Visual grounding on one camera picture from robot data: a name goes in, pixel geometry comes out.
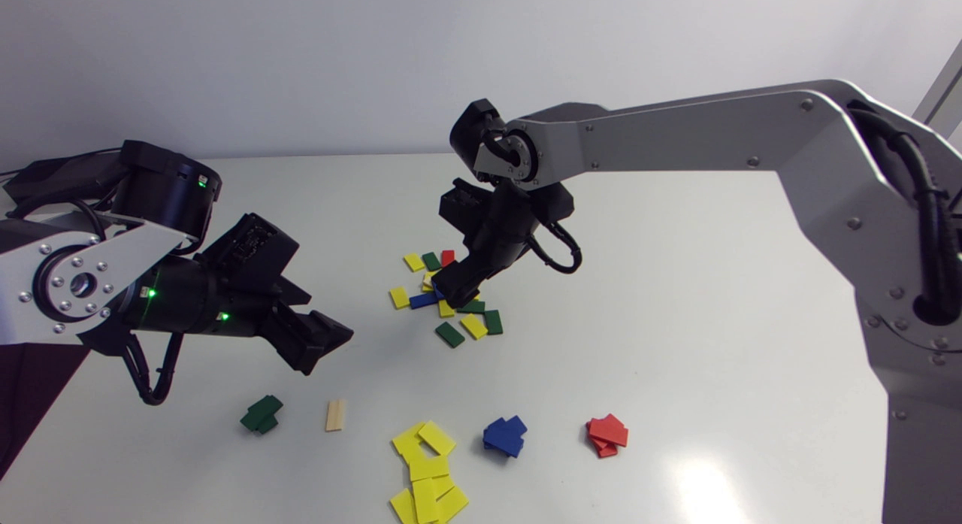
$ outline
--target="green wooden block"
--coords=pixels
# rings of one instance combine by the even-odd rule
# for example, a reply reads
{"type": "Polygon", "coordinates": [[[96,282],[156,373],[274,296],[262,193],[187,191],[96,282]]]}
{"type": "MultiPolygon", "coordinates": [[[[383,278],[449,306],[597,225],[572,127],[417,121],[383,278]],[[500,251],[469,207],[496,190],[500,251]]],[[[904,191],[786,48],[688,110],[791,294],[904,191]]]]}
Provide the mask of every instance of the green wooden block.
{"type": "Polygon", "coordinates": [[[440,261],[437,260],[437,256],[435,256],[434,251],[430,251],[430,253],[423,254],[422,261],[424,261],[424,266],[427,267],[427,270],[429,271],[440,270],[440,261]]]}
{"type": "Polygon", "coordinates": [[[442,339],[447,342],[447,345],[451,346],[451,348],[456,348],[464,343],[464,335],[462,335],[461,332],[458,332],[458,329],[455,329],[454,326],[451,326],[451,324],[447,321],[434,329],[434,332],[441,336],[442,339]]]}
{"type": "Polygon", "coordinates": [[[458,308],[458,313],[484,313],[484,301],[471,301],[458,308]]]}
{"type": "Polygon", "coordinates": [[[501,326],[501,312],[497,310],[484,312],[484,324],[488,328],[489,335],[504,335],[504,328],[501,326]]]}

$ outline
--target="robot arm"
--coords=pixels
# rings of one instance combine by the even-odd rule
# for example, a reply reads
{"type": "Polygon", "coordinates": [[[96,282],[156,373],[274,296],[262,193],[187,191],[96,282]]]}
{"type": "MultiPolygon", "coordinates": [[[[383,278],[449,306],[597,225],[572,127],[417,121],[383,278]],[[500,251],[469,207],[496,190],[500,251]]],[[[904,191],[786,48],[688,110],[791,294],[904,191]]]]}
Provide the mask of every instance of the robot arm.
{"type": "Polygon", "coordinates": [[[567,269],[577,268],[580,248],[558,232],[573,212],[564,179],[777,172],[805,236],[852,282],[870,364],[890,394],[883,520],[958,520],[962,281],[957,199],[948,202],[947,191],[962,189],[962,158],[941,137],[851,84],[818,81],[618,111],[567,103],[508,123],[480,100],[451,144],[475,177],[495,185],[487,192],[458,181],[442,197],[440,213],[470,253],[434,278],[454,305],[527,250],[539,253],[539,223],[570,246],[567,269]]]}

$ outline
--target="yellow wooden block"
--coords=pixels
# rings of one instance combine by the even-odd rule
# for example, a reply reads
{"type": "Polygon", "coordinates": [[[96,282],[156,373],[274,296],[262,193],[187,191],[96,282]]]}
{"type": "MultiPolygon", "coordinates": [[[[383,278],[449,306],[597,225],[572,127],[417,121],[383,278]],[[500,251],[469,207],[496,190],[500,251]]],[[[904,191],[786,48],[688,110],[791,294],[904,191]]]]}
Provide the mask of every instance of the yellow wooden block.
{"type": "Polygon", "coordinates": [[[418,431],[418,435],[441,456],[450,455],[451,451],[457,446],[451,436],[444,434],[444,431],[434,421],[426,422],[418,431]]]}
{"type": "Polygon", "coordinates": [[[484,326],[484,323],[481,323],[481,320],[474,317],[472,313],[464,316],[464,319],[461,319],[461,325],[471,333],[471,337],[475,340],[480,340],[488,333],[487,326],[484,326]]]}
{"type": "Polygon", "coordinates": [[[411,299],[408,298],[408,294],[406,294],[403,287],[395,287],[389,291],[389,293],[391,293],[391,300],[395,302],[395,310],[411,305],[411,299]]]}
{"type": "Polygon", "coordinates": [[[454,480],[450,475],[442,475],[432,479],[434,481],[434,495],[438,498],[444,496],[450,489],[454,489],[454,480]]]}
{"type": "Polygon", "coordinates": [[[461,513],[461,510],[465,507],[467,507],[467,496],[457,486],[437,500],[437,512],[442,523],[450,521],[455,514],[461,513]]]}
{"type": "Polygon", "coordinates": [[[418,518],[415,517],[415,497],[411,490],[405,489],[391,498],[391,507],[395,508],[402,524],[418,524],[418,518]]]}
{"type": "Polygon", "coordinates": [[[447,456],[434,456],[433,459],[416,459],[408,463],[411,468],[411,482],[421,479],[431,479],[443,475],[450,475],[447,467],[447,456]]]}
{"type": "Polygon", "coordinates": [[[437,506],[439,501],[434,493],[434,481],[430,479],[415,480],[411,483],[415,490],[415,515],[418,524],[428,524],[437,521],[437,506]]]}
{"type": "Polygon", "coordinates": [[[408,253],[404,257],[404,262],[408,264],[408,268],[411,269],[413,273],[424,270],[424,261],[420,260],[419,254],[408,253]]]}
{"type": "Polygon", "coordinates": [[[446,299],[442,298],[437,301],[437,315],[440,315],[440,317],[454,317],[454,314],[456,313],[457,312],[454,311],[454,308],[447,304],[446,299]]]}

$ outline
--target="blue wooden block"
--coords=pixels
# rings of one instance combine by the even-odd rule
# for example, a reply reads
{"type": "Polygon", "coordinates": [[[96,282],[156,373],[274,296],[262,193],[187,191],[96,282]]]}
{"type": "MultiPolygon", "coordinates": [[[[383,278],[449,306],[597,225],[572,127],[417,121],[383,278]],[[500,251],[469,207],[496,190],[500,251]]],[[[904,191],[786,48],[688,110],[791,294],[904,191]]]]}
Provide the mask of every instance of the blue wooden block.
{"type": "Polygon", "coordinates": [[[437,304],[437,297],[433,292],[411,297],[411,309],[413,310],[423,308],[424,306],[429,306],[431,304],[437,304]]]}

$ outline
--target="pile of yellow blocks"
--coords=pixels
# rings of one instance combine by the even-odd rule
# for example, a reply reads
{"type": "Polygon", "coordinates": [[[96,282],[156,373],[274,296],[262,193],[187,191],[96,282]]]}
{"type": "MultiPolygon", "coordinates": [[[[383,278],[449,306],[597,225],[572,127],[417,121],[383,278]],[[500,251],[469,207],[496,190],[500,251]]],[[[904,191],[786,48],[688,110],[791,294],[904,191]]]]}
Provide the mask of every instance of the pile of yellow blocks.
{"type": "Polygon", "coordinates": [[[391,499],[403,524],[447,524],[467,507],[467,496],[454,484],[447,456],[457,444],[433,421],[418,423],[392,439],[411,471],[411,489],[391,499]],[[436,456],[429,456],[427,445],[436,456]]]}

